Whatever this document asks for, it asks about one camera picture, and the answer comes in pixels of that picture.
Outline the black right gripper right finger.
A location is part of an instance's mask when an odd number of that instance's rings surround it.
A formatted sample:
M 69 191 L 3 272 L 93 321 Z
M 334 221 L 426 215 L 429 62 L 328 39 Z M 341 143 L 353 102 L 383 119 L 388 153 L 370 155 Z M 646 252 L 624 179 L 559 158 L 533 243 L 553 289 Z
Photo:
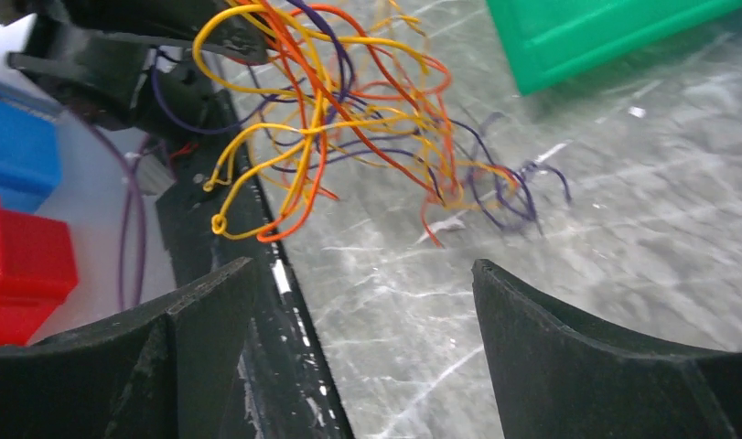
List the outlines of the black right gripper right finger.
M 508 438 L 742 438 L 742 351 L 621 327 L 479 259 L 473 294 Z

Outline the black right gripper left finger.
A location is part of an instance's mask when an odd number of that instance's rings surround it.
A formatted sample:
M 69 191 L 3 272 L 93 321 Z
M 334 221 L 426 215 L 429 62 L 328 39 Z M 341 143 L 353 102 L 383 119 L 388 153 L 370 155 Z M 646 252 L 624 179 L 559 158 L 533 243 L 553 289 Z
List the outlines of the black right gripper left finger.
M 215 438 L 253 310 L 256 264 L 29 347 L 0 347 L 0 438 Z

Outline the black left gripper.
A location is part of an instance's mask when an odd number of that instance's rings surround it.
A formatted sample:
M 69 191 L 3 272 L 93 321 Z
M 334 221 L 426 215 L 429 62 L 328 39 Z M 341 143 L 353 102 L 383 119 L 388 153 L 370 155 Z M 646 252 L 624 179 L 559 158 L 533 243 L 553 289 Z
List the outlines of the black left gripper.
M 136 128 L 167 140 L 224 132 L 218 95 L 186 53 L 226 1 L 63 1 L 61 21 L 38 16 L 26 45 L 6 56 L 65 109 L 109 131 Z M 267 62 L 263 33 L 240 16 L 205 38 L 210 52 L 252 64 Z

